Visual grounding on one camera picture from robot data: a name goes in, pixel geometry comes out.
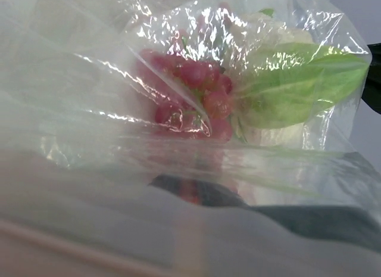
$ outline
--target basil leaf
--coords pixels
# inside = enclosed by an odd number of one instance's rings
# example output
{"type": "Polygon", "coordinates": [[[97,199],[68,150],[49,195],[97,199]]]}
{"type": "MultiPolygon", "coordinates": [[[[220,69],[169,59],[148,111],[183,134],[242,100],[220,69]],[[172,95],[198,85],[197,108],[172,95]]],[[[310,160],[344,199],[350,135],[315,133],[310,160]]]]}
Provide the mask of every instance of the basil leaf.
{"type": "Polygon", "coordinates": [[[265,14],[271,18],[273,18],[275,10],[271,8],[262,9],[259,13],[265,14]]]}
{"type": "Polygon", "coordinates": [[[245,124],[277,129],[306,122],[361,87],[369,64],[332,46],[283,43],[246,57],[236,114],[245,124]]]}

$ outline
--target plastic wrap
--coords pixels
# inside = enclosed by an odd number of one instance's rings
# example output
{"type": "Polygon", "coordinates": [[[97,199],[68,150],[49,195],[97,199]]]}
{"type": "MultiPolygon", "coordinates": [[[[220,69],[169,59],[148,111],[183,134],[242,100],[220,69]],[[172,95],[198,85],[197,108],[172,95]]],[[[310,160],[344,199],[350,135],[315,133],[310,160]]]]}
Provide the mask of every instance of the plastic wrap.
{"type": "Polygon", "coordinates": [[[327,1],[94,1],[39,0],[27,24],[2,15],[18,30],[0,69],[5,148],[123,193],[166,173],[248,204],[378,217],[381,178],[342,127],[370,55],[327,1]]]}

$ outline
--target red grape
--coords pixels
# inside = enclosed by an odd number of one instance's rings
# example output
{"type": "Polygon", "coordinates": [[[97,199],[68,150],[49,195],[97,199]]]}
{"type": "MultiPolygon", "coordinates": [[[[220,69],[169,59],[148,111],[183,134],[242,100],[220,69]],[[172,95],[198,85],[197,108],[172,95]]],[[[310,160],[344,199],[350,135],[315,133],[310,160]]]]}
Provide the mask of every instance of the red grape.
{"type": "Polygon", "coordinates": [[[212,135],[210,138],[221,142],[229,142],[233,136],[233,129],[225,119],[210,119],[212,135]]]}
{"type": "Polygon", "coordinates": [[[181,55],[177,54],[169,54],[167,55],[168,60],[171,61],[172,64],[172,75],[174,77],[179,77],[180,76],[180,68],[185,63],[185,59],[181,55]]]}
{"type": "Polygon", "coordinates": [[[182,127],[183,112],[182,110],[171,104],[163,104],[159,106],[155,113],[155,122],[180,130],[182,127]]]}
{"type": "Polygon", "coordinates": [[[218,80],[218,88],[223,89],[226,94],[230,94],[233,90],[233,82],[226,74],[221,74],[218,80]]]}
{"type": "Polygon", "coordinates": [[[182,130],[185,131],[194,131],[198,130],[199,127],[197,127],[196,122],[198,120],[198,115],[194,111],[185,111],[183,116],[183,124],[182,124],[182,130]]]}
{"type": "Polygon", "coordinates": [[[213,119],[225,119],[232,112],[230,97],[222,89],[206,95],[203,105],[209,117],[213,119]]]}
{"type": "Polygon", "coordinates": [[[220,66],[215,62],[205,62],[204,64],[207,75],[204,83],[202,84],[202,88],[207,91],[213,91],[215,90],[218,79],[220,78],[220,66]]]}
{"type": "Polygon", "coordinates": [[[152,53],[152,57],[148,63],[158,72],[172,73],[175,68],[174,61],[171,57],[157,52],[152,53]]]}
{"type": "Polygon", "coordinates": [[[187,60],[180,68],[180,79],[189,89],[198,89],[205,81],[207,69],[200,61],[187,60]]]}

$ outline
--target gray surface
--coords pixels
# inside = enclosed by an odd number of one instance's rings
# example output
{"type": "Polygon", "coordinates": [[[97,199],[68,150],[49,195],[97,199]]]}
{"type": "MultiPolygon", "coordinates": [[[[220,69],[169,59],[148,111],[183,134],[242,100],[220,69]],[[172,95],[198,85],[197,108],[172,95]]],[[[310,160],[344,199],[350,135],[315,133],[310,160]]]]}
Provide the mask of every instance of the gray surface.
{"type": "MultiPolygon", "coordinates": [[[[381,42],[381,0],[331,0],[351,19],[367,44],[381,42]]],[[[358,109],[351,143],[381,172],[381,115],[364,101],[358,109]]]]}

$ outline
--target black object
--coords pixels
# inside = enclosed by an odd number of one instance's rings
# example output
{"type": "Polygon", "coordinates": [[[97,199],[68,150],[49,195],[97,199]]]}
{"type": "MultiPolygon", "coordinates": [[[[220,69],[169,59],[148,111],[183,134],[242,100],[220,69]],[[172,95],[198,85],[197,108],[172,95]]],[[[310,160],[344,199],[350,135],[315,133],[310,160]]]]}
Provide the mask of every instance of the black object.
{"type": "Polygon", "coordinates": [[[164,189],[181,197],[183,183],[193,183],[198,198],[198,204],[204,207],[245,207],[246,204],[240,196],[234,194],[228,188],[201,180],[184,180],[175,176],[157,176],[151,186],[164,189]]]}
{"type": "Polygon", "coordinates": [[[369,45],[373,59],[366,80],[363,100],[381,114],[381,43],[369,45]]]}
{"type": "Polygon", "coordinates": [[[208,207],[240,207],[261,213],[294,234],[326,241],[357,245],[381,254],[381,227],[365,211],[352,207],[249,207],[229,189],[201,180],[184,180],[175,176],[156,177],[156,186],[179,196],[183,183],[193,182],[199,204],[208,207]]]}

